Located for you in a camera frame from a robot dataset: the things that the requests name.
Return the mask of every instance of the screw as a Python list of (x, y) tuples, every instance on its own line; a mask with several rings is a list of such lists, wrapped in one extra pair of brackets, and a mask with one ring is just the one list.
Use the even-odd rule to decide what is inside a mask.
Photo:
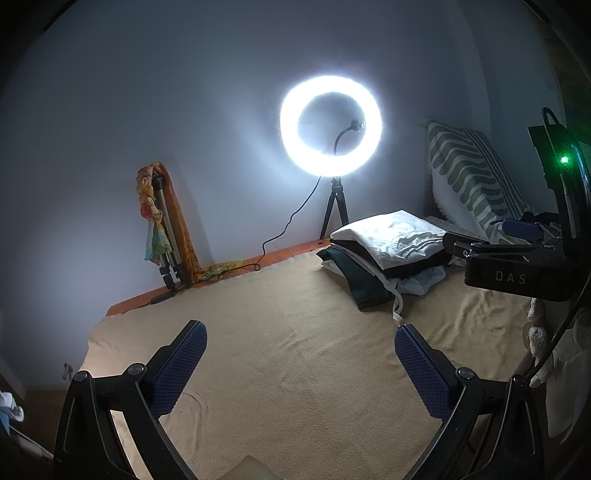
[(471, 380), (476, 376), (476, 374), (470, 370), (468, 367), (460, 367), (457, 373), (462, 377), (464, 380)]
[(86, 377), (88, 377), (88, 372), (85, 370), (80, 370), (79, 372), (76, 372), (76, 375), (74, 375), (74, 380), (81, 382), (86, 380)]
[(141, 372), (144, 371), (144, 365), (143, 364), (132, 364), (128, 367), (127, 369), (127, 373), (129, 375), (139, 375)]
[(523, 386), (527, 383), (527, 381), (525, 380), (525, 377), (523, 375), (514, 375), (513, 382), (515, 382), (517, 385), (521, 385), (521, 386)]

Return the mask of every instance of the clothing pile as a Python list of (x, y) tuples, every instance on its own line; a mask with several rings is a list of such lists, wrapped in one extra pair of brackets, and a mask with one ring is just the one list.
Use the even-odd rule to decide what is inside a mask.
[(394, 300), (392, 316), (403, 324), (401, 293), (425, 295), (445, 278), (452, 256), (443, 250), (445, 230), (403, 210), (340, 228), (317, 255), (322, 266), (347, 280), (358, 308)]

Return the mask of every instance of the bed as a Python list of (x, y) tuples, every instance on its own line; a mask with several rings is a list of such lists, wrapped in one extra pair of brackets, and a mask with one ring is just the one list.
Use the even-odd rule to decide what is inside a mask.
[[(105, 317), (82, 366), (99, 377), (147, 362), (189, 319), (208, 347), (171, 414), (160, 418), (200, 480), (253, 455), (290, 480), (400, 479), (439, 428), (392, 348), (391, 305), (359, 311), (344, 279), (303, 254), (140, 309)], [(526, 351), (529, 299), (467, 287), (451, 267), (404, 319), (456, 365), (506, 380)], [(139, 478), (149, 478), (113, 413)]]

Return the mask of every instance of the white wall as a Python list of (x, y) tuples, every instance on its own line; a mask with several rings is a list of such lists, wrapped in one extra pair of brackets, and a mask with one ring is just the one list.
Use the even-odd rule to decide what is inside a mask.
[[(469, 123), (441, 18), (434, 0), (77, 2), (0, 99), (1, 348), (23, 383), (59, 382), (108, 306), (162, 285), (142, 260), (141, 166), (169, 167), (204, 264), (282, 230), (315, 178), (286, 156), (278, 113), (310, 76), (349, 76), (381, 107), (378, 151), (344, 179), (351, 220), (421, 213), (421, 122)], [(316, 238), (329, 192), (325, 179), (273, 248)]]
[(536, 29), (520, 0), (459, 0), (470, 24), (490, 106), (492, 145), (515, 185), (535, 210), (556, 212), (527, 128), (542, 124), (550, 107), (564, 122), (560, 89)]

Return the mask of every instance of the green striped pillowcase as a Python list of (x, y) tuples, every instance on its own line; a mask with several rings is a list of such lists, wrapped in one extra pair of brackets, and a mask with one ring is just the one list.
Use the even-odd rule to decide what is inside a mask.
[(516, 243), (503, 235), (501, 222), (519, 219), (529, 208), (486, 137), (434, 120), (427, 121), (427, 137), (433, 194), (442, 212), (493, 243)]

